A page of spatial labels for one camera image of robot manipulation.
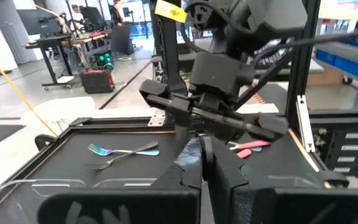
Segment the black box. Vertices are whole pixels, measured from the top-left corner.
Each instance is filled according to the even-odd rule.
[[[111,93],[114,91],[111,70],[88,70],[80,75],[84,90],[88,94]]]

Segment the blue bin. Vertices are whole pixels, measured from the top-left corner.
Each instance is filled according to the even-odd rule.
[[[358,41],[356,41],[356,40],[345,40],[345,41],[342,41],[342,43],[358,47]],[[322,50],[317,50],[316,58],[318,60],[326,62],[334,67],[337,67],[337,68],[341,69],[342,71],[345,71],[349,74],[352,74],[352,75],[358,77],[358,63],[357,62],[353,62],[352,60],[342,58],[340,56],[333,55],[331,53],[328,53],[328,52],[325,52]]]
[[[330,54],[328,52],[317,50],[316,51],[316,58],[320,61],[323,61],[329,65],[334,65],[336,56],[333,54]]]

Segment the iridescent fork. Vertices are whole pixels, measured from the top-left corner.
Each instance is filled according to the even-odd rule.
[[[114,153],[128,153],[132,152],[131,150],[112,150],[112,149],[103,149],[102,147],[99,147],[95,144],[90,144],[88,146],[88,149],[94,153],[96,153],[99,156],[108,156],[110,154]],[[158,149],[156,150],[147,150],[147,151],[141,151],[137,152],[136,154],[139,155],[145,155],[145,156],[157,156],[160,154],[160,151]]]

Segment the black cable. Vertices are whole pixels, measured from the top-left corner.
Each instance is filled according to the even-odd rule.
[[[194,50],[195,52],[208,52],[205,49],[202,49],[201,47],[197,47],[191,40],[190,38],[187,36],[186,34],[186,27],[184,23],[180,24],[180,34],[183,38],[183,40],[185,41],[185,43],[187,44],[187,46],[189,46],[189,48],[191,50]]]
[[[208,8],[211,8],[216,14],[218,14],[225,22],[227,22],[230,26],[233,26],[233,28],[237,29],[238,31],[242,32],[243,34],[251,34],[251,31],[249,29],[246,29],[245,27],[242,27],[240,24],[237,24],[235,22],[233,22],[230,17],[228,15],[226,15],[226,13],[224,13],[224,11],[220,10],[220,8],[214,6],[213,4],[211,4],[210,2],[207,1],[193,1],[191,3],[189,3],[189,5],[187,5],[186,9],[185,9],[185,13],[188,13],[190,11],[191,8],[194,8],[195,6],[206,6]],[[186,34],[186,27],[185,27],[185,23],[181,23],[180,24],[180,34],[183,37],[183,40],[185,41],[185,43],[187,44],[187,46],[189,46],[189,48],[191,48],[192,50],[194,50],[195,52],[208,52],[205,49],[202,49],[200,47],[197,47],[187,36]]]
[[[355,37],[358,37],[358,31],[354,31],[348,34],[331,34],[331,35],[321,35],[317,38],[309,38],[309,39],[303,39],[303,40],[297,40],[293,41],[287,44],[283,45],[277,45],[274,47],[270,47],[263,52],[259,53],[253,61],[251,61],[251,65],[256,66],[258,64],[258,61],[262,58],[264,58],[266,55],[268,55],[272,51],[278,51],[280,49],[287,49],[290,47],[300,47],[300,46],[306,46],[306,45],[313,45],[313,44],[323,44],[327,42],[332,41],[340,41],[340,40],[349,40],[353,39]]]

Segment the black tray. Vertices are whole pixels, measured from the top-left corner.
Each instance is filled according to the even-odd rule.
[[[42,149],[7,182],[21,179],[73,179],[82,180],[85,186],[92,187],[109,179],[159,178],[179,155],[183,143],[175,140],[173,126],[148,127],[149,119],[84,119],[81,125],[69,127],[55,142]],[[194,120],[193,124],[194,129],[211,128],[199,120]],[[151,141],[158,141],[159,156],[133,156],[102,171],[83,167],[85,163],[107,159],[89,151],[87,146],[91,143],[108,149],[135,149]],[[250,141],[248,135],[240,140],[246,141]],[[247,158],[247,162],[265,175],[299,177],[315,187],[322,187],[323,181],[315,175],[316,171],[301,150],[304,149],[300,149],[288,134],[262,152],[254,153]],[[22,194],[25,192],[20,188],[18,186],[15,191],[0,195],[0,218],[14,204],[16,190]],[[203,223],[211,223],[213,218],[208,191],[205,186],[203,190],[202,220]]]

